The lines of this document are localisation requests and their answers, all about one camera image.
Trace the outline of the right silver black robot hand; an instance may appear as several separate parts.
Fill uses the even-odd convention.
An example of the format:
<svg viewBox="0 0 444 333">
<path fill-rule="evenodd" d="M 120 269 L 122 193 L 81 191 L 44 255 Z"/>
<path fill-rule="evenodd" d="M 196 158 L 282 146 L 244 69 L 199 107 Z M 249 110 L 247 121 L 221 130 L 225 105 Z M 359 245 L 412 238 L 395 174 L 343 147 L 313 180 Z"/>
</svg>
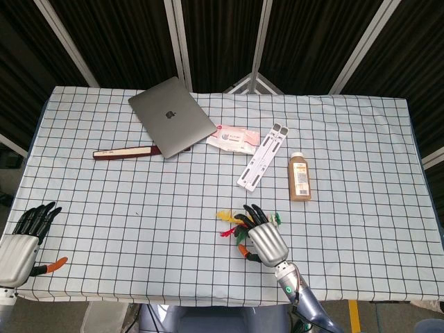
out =
<svg viewBox="0 0 444 333">
<path fill-rule="evenodd" d="M 234 217 L 242 222 L 235 228 L 234 235 L 244 233 L 253 243 L 256 253 L 251 253 L 245 245 L 237 245 L 241 255 L 248 261 L 258 262 L 274 268 L 287 260 L 289 249 L 277 227 L 270 222 L 263 210 L 256 204 L 244 205 L 245 214 Z"/>
</svg>

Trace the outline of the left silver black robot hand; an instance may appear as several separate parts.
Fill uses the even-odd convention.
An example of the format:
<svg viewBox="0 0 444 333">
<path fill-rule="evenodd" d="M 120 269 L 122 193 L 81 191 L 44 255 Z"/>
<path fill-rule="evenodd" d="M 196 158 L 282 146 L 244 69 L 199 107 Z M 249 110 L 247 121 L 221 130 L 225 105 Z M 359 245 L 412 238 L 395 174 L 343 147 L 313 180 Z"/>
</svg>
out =
<svg viewBox="0 0 444 333">
<path fill-rule="evenodd" d="M 2 288 L 16 289 L 29 277 L 52 273 L 67 263 L 68 258 L 62 257 L 52 264 L 35 265 L 37 252 L 61 211 L 54 202 L 34 207 L 22 214 L 12 233 L 2 236 Z"/>
</svg>

